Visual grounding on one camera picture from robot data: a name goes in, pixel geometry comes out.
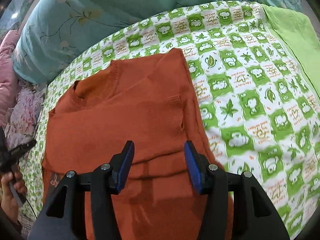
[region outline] cable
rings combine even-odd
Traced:
[[[30,206],[30,208],[31,208],[31,210],[32,210],[32,212],[33,212],[33,214],[35,215],[35,217],[36,217],[36,219],[37,219],[36,213],[34,212],[34,210],[33,210],[32,206],[31,206],[30,202],[29,202],[28,200],[27,200],[27,202],[28,202],[28,204],[29,204],[29,206]]]

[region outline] pink blanket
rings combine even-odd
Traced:
[[[0,126],[3,128],[8,108],[16,103],[18,79],[13,71],[11,54],[19,38],[18,31],[9,31],[0,45]]]

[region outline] human hand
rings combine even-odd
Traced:
[[[25,195],[27,193],[27,187],[25,186],[25,182],[22,178],[22,173],[20,172],[20,168],[19,168],[19,171],[16,171],[14,173],[14,177],[16,179],[16,183],[13,185],[13,187],[19,193]],[[12,222],[18,224],[19,206],[17,201],[13,197],[10,190],[10,186],[9,186],[9,182],[12,179],[13,179],[12,172],[4,174],[1,179],[2,191],[3,191],[1,208]]]

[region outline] finger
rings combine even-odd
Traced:
[[[16,180],[21,180],[23,178],[23,175],[20,171],[16,171],[14,173],[14,177],[16,178]]]
[[[26,186],[23,186],[23,187],[19,188],[17,191],[22,195],[26,195],[28,192],[28,189]]]
[[[12,172],[4,174],[1,179],[2,191],[3,191],[4,196],[12,196],[12,193],[11,193],[11,190],[9,187],[9,181],[11,181],[12,179],[13,179]]]
[[[19,190],[20,188],[24,187],[25,186],[25,182],[24,180],[19,180],[18,182],[16,182],[13,187],[15,190]]]

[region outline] teal blanket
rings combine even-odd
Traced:
[[[156,13],[174,15],[179,13],[176,8],[212,1],[222,0],[40,0],[17,44],[14,69],[29,82],[51,82],[102,38]],[[300,0],[238,1],[301,10]]]

